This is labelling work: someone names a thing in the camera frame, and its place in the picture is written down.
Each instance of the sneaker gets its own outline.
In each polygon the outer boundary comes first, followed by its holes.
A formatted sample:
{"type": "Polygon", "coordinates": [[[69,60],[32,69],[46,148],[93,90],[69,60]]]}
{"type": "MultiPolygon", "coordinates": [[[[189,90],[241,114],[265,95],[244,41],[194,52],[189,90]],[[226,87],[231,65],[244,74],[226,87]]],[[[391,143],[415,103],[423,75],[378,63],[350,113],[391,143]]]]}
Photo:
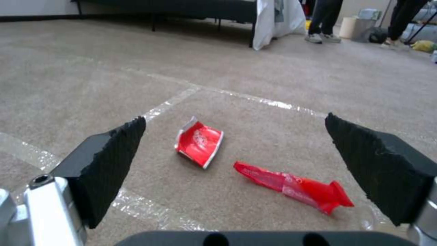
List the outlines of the sneaker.
{"type": "Polygon", "coordinates": [[[381,44],[381,48],[383,49],[397,49],[397,45],[396,42],[391,40],[390,38],[387,38],[382,44],[381,44]]]}
{"type": "Polygon", "coordinates": [[[396,47],[401,51],[409,51],[410,47],[403,42],[401,42],[399,39],[395,41],[396,47]]]}
{"type": "Polygon", "coordinates": [[[322,40],[328,43],[340,43],[341,38],[335,36],[334,34],[321,34],[322,40]]]}
{"type": "Polygon", "coordinates": [[[305,40],[310,42],[310,43],[314,43],[314,44],[321,44],[323,43],[322,39],[320,38],[319,34],[308,34],[305,37],[305,40]]]}

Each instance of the baseboard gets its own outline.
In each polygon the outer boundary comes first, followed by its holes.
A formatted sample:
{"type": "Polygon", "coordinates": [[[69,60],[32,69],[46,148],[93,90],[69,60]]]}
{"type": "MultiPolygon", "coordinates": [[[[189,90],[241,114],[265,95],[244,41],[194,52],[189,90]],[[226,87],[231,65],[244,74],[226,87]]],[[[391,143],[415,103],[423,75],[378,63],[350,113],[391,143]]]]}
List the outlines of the baseboard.
{"type": "Polygon", "coordinates": [[[62,14],[62,15],[25,15],[25,16],[0,16],[0,22],[13,21],[48,21],[48,20],[77,20],[77,19],[139,19],[147,14],[62,14]]]}

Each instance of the red plastic wrapper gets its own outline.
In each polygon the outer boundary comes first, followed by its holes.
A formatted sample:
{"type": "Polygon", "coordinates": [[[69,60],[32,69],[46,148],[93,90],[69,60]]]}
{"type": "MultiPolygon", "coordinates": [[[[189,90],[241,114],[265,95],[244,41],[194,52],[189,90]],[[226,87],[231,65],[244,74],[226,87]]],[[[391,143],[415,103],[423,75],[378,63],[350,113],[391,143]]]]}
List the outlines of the red plastic wrapper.
{"type": "Polygon", "coordinates": [[[313,206],[324,214],[330,215],[340,205],[354,206],[337,181],[327,185],[291,173],[270,172],[244,162],[235,162],[234,168],[256,184],[313,206]]]}
{"type": "Polygon", "coordinates": [[[223,135],[224,132],[202,124],[193,116],[179,130],[174,148],[206,169],[217,153],[223,135]]]}

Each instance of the black pants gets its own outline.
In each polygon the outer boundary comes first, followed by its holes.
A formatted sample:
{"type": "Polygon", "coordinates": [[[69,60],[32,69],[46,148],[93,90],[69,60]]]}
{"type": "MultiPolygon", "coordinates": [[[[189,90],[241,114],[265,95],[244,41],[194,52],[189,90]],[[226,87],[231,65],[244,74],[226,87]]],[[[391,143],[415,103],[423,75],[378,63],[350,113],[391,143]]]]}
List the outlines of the black pants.
{"type": "Polygon", "coordinates": [[[317,0],[308,34],[332,34],[343,0],[317,0]]]}
{"type": "Polygon", "coordinates": [[[388,37],[392,40],[399,39],[408,23],[426,3],[427,0],[398,0],[388,27],[388,37]]]}

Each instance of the paper roll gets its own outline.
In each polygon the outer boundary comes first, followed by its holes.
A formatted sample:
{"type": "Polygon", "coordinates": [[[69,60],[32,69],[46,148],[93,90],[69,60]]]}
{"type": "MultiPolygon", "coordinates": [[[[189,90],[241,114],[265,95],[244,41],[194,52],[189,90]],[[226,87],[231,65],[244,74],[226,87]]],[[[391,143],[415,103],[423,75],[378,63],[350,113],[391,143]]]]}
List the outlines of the paper roll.
{"type": "Polygon", "coordinates": [[[352,34],[355,29],[355,22],[357,21],[356,17],[345,17],[343,18],[343,22],[341,23],[340,28],[340,37],[344,39],[352,38],[352,34]]]}

